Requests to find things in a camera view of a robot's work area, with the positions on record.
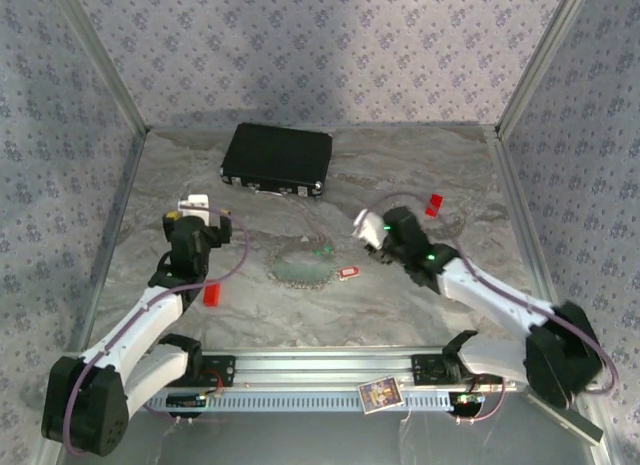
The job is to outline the steel plate with key rings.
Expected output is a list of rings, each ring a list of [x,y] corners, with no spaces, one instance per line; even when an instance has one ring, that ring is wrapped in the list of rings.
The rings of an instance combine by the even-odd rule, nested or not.
[[[293,289],[321,289],[337,272],[334,248],[331,255],[316,256],[313,251],[332,245],[317,241],[300,241],[285,245],[268,261],[269,277],[282,286]]]

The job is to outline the black hard case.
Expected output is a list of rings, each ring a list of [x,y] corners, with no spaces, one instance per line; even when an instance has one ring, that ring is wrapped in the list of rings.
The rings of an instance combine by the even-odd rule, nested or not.
[[[234,131],[219,175],[258,193],[319,197],[333,150],[327,133],[242,123]]]

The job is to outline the small picture card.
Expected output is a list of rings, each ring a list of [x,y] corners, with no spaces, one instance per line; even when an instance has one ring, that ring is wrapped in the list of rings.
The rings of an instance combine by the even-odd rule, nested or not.
[[[385,377],[361,384],[357,387],[357,391],[365,415],[404,404],[404,399],[395,377]]]

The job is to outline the small circuit board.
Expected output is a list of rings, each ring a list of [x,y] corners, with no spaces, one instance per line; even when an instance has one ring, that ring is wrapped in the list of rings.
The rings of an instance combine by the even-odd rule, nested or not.
[[[194,412],[196,409],[205,408],[207,396],[203,393],[173,392],[169,393],[165,399],[165,407],[168,409],[179,409]]]
[[[464,419],[475,419],[480,415],[485,400],[485,395],[479,392],[450,393],[452,409],[449,414]]]

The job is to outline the grey metal bar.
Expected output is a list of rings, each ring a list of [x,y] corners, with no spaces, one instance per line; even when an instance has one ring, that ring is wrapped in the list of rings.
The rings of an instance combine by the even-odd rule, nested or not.
[[[562,409],[549,405],[529,386],[524,388],[523,394],[529,402],[537,406],[559,426],[580,438],[589,446],[595,447],[601,444],[604,435],[603,430],[582,416],[578,411],[571,408]]]

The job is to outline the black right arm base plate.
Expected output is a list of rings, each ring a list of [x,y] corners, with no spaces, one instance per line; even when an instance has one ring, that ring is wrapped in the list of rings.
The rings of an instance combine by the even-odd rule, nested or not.
[[[493,375],[471,372],[459,358],[444,354],[417,354],[411,356],[411,370],[416,386],[438,385],[500,385],[502,379]]]

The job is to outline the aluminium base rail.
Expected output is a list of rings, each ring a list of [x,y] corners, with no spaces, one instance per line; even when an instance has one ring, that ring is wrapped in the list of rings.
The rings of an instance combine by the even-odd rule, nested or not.
[[[459,358],[471,372],[500,377],[500,385],[416,386],[411,370],[411,356],[444,354]],[[204,355],[236,357],[232,387],[208,388],[199,383]],[[209,392],[225,390],[348,390],[385,377],[395,377],[406,389],[440,389],[452,391],[494,391],[501,386],[522,389],[555,385],[574,394],[591,385],[603,368],[592,351],[568,348],[559,353],[509,350],[507,344],[489,341],[471,344],[454,352],[450,348],[320,348],[295,350],[227,350],[203,352],[189,358],[175,346],[158,346],[123,374],[128,391],[153,394],[168,387]]]

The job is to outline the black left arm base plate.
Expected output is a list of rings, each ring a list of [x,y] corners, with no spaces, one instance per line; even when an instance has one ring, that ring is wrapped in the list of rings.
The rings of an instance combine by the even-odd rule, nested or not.
[[[199,372],[199,383],[208,388],[232,387],[235,378],[236,357],[233,355],[204,355]]]

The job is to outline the aluminium frame post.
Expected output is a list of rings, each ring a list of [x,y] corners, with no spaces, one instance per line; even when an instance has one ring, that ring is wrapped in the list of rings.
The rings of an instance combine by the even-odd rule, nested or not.
[[[118,105],[122,116],[136,135],[144,137],[148,133],[148,127],[81,1],[56,1],[90,57],[105,87]]]
[[[512,134],[534,92],[540,85],[560,46],[563,44],[586,0],[560,0],[548,26],[538,42],[505,109],[496,123],[495,131],[504,142]]]

